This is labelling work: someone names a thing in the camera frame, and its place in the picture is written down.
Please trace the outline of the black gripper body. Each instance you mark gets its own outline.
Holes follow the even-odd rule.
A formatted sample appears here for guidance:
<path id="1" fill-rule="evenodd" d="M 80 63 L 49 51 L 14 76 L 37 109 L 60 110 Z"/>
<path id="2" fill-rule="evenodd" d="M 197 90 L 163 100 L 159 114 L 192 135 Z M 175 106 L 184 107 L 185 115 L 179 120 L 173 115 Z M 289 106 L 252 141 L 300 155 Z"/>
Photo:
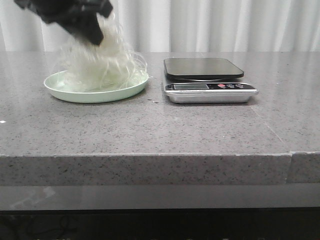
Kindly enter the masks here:
<path id="1" fill-rule="evenodd" d="M 38 15 L 45 23 L 77 22 L 100 9 L 99 0 L 14 0 L 23 10 Z"/>

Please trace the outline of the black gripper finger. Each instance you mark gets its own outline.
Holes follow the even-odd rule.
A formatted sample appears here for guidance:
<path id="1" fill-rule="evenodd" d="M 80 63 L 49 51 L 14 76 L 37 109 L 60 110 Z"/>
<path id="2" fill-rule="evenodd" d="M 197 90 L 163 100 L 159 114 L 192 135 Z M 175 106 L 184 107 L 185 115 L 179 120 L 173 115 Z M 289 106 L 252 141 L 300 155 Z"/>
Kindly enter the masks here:
<path id="1" fill-rule="evenodd" d="M 74 15 L 58 20 L 57 23 L 75 38 L 95 46 L 99 46 L 104 39 L 95 13 Z"/>
<path id="2" fill-rule="evenodd" d="M 113 11 L 113 5 L 109 0 L 98 0 L 97 13 L 104 18 L 108 18 Z"/>

